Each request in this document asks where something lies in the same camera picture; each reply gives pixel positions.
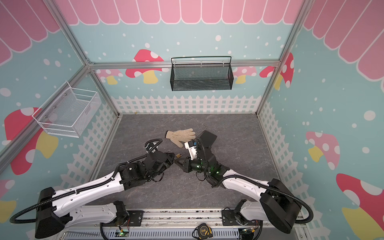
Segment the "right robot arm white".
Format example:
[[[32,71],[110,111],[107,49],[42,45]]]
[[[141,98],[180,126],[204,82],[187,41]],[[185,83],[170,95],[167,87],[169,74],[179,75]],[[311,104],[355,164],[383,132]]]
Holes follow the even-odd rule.
[[[243,225],[247,221],[268,221],[279,231],[289,234],[295,224],[307,224],[314,219],[311,207],[278,179],[260,181],[241,175],[220,164],[210,147],[200,138],[184,144],[189,156],[177,161],[186,173],[202,173],[212,188],[224,188],[246,195],[233,210],[236,221]]]

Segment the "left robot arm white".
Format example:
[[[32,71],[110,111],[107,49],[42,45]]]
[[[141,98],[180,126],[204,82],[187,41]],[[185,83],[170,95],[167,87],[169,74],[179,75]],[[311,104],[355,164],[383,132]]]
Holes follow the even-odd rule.
[[[86,215],[80,208],[102,197],[120,193],[134,187],[154,181],[164,176],[177,156],[172,152],[161,152],[158,145],[162,139],[153,139],[145,143],[146,154],[127,162],[119,163],[114,171],[104,177],[86,184],[55,191],[52,187],[40,192],[38,203],[10,218],[12,224],[35,224],[35,238],[44,239],[54,236],[75,225]]]

